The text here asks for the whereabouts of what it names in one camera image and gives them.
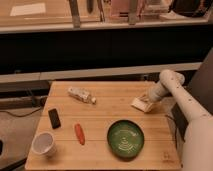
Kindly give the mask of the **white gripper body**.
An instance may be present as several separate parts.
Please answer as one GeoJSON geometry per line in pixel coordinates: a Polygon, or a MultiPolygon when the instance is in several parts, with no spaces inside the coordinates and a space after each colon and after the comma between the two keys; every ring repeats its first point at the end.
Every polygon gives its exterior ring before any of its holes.
{"type": "Polygon", "coordinates": [[[150,102],[158,102],[167,94],[166,88],[161,83],[156,83],[148,90],[148,99],[150,102]]]}

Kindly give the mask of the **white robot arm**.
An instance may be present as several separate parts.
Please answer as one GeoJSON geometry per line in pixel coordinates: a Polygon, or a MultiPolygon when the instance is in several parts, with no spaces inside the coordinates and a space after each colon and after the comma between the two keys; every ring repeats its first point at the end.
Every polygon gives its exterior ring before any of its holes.
{"type": "Polygon", "coordinates": [[[148,90],[148,102],[156,103],[171,93],[188,121],[181,171],[213,171],[213,116],[182,86],[184,76],[165,69],[148,90]]]}

